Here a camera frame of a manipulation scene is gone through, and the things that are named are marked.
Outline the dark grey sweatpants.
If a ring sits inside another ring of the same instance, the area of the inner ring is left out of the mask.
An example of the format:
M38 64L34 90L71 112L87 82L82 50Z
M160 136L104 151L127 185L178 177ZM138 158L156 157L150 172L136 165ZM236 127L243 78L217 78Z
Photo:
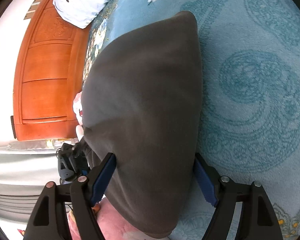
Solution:
M195 16L130 31L102 50L82 92L84 139L98 165L117 167L106 197L153 238L176 227L192 177L202 107L202 61Z

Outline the pink cloth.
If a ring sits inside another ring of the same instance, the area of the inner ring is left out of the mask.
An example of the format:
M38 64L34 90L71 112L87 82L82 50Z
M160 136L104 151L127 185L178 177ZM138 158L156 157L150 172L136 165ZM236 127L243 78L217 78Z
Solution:
M82 98L82 92L77 93L73 100L73 104L72 104L72 108L73 108L74 114L77 118L79 125L83 124L81 98Z

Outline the pink pajama clothing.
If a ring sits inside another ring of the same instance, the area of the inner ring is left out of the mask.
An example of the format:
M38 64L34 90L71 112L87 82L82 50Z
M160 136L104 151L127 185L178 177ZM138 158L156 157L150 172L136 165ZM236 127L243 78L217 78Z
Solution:
M105 239L170 239L173 232L149 208L121 210L104 197L92 211Z

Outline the orange wooden headboard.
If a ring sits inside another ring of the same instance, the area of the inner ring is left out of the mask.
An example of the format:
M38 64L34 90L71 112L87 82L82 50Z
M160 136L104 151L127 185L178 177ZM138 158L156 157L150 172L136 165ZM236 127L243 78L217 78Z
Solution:
M20 46L13 87L13 128L19 141L75 138L72 104L82 89L89 29L59 16L42 0Z

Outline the teal floral bed blanket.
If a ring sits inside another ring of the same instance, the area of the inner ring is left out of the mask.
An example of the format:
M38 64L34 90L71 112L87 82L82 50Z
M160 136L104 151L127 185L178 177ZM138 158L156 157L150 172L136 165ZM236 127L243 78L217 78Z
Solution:
M202 107L196 153L265 189L283 239L300 239L300 10L293 0L117 0L106 48L181 11L197 22ZM170 239L201 239L215 208L194 176Z

